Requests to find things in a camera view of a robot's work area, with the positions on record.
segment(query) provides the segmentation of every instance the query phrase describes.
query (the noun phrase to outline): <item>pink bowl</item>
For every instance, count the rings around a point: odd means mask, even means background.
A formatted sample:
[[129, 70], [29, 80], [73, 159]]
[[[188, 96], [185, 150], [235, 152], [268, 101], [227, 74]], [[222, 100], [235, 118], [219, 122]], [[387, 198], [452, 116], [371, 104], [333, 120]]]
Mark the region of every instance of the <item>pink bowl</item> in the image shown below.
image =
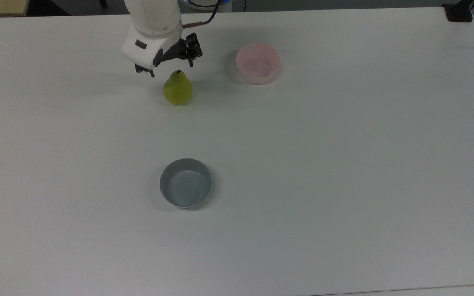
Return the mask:
[[239, 73], [252, 84], [263, 84], [274, 79], [281, 65], [279, 53], [266, 43], [250, 43], [242, 47], [235, 59]]

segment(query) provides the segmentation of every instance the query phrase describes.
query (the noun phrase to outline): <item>bowl rim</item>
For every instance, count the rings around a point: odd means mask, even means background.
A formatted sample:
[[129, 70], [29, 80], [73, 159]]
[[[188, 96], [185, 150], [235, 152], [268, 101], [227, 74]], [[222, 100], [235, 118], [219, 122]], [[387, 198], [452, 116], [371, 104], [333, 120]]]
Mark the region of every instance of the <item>bowl rim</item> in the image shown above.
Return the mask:
[[[192, 162], [195, 162], [197, 163], [198, 165], [200, 165], [204, 170], [205, 170], [205, 174], [201, 174], [201, 176], [203, 176], [204, 178], [206, 178], [206, 180], [209, 181], [209, 188], [207, 190], [207, 193], [200, 198], [200, 201], [193, 204], [192, 206], [179, 206], [177, 204], [174, 204], [168, 197], [167, 194], [164, 193], [164, 189], [163, 189], [163, 185], [164, 185], [164, 178], [167, 177], [166, 176], [166, 173], [169, 173], [168, 172], [168, 169], [173, 168], [174, 165], [176, 165], [177, 163], [180, 163], [180, 162], [185, 162], [185, 161], [192, 161]], [[202, 161], [199, 161], [199, 160], [196, 160], [196, 159], [192, 159], [192, 158], [182, 158], [182, 159], [177, 159], [171, 163], [169, 163], [166, 168], [162, 171], [162, 174], [160, 175], [160, 193], [162, 194], [162, 196], [164, 197], [164, 199], [166, 201], [168, 201], [170, 204], [178, 207], [178, 208], [193, 208], [195, 206], [198, 206], [199, 204], [202, 204], [206, 199], [207, 197], [209, 196], [209, 194], [211, 193], [211, 189], [213, 187], [213, 178], [211, 176], [211, 172], [209, 171], [209, 168], [202, 162]]]

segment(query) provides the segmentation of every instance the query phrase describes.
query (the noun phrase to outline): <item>black cable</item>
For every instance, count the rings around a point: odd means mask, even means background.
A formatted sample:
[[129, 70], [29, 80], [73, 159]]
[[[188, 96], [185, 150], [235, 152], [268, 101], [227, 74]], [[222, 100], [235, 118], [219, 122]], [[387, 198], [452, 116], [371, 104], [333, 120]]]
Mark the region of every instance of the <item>black cable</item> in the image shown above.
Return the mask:
[[211, 14], [211, 17], [207, 21], [203, 22], [202, 23], [203, 25], [209, 24], [209, 22], [211, 22], [213, 17], [215, 17], [215, 14], [217, 13], [218, 6], [220, 5], [221, 2], [222, 2], [222, 0], [217, 1], [217, 4], [215, 5], [215, 9], [213, 10], [213, 13]]

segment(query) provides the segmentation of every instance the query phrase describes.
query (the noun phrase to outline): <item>floor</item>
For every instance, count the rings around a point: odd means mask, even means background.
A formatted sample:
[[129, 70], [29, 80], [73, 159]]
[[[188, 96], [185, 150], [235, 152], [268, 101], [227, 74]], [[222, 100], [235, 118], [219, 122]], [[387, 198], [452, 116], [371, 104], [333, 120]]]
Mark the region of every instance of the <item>floor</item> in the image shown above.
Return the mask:
[[[246, 11], [293, 11], [314, 9], [351, 9], [386, 7], [440, 7], [457, 0], [247, 0]], [[99, 0], [53, 0], [71, 15], [128, 14], [124, 0], [107, 0], [102, 8]], [[233, 0], [232, 10], [242, 11], [244, 0]]]

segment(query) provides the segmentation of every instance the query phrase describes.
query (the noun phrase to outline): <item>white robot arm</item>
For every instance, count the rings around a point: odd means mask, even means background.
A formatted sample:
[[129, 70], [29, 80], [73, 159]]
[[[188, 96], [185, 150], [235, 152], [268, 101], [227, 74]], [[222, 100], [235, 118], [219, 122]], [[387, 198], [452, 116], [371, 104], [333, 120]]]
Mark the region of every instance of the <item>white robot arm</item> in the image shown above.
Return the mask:
[[160, 62], [202, 56], [196, 35], [182, 39], [182, 19], [177, 0], [125, 0], [132, 23], [122, 54], [135, 63], [137, 72], [150, 72]]

